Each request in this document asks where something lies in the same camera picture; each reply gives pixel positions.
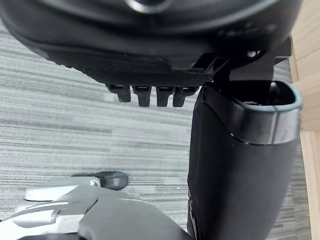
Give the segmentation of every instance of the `wooden wall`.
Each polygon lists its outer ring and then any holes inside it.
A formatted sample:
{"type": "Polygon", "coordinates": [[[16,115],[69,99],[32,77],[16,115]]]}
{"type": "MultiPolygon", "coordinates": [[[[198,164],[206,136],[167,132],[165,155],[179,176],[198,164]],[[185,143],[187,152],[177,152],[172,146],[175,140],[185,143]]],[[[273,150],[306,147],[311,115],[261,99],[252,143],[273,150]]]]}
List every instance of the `wooden wall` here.
{"type": "Polygon", "coordinates": [[[311,235],[320,240],[320,0],[303,0],[292,44],[292,80],[304,99],[300,136],[311,235]]]}

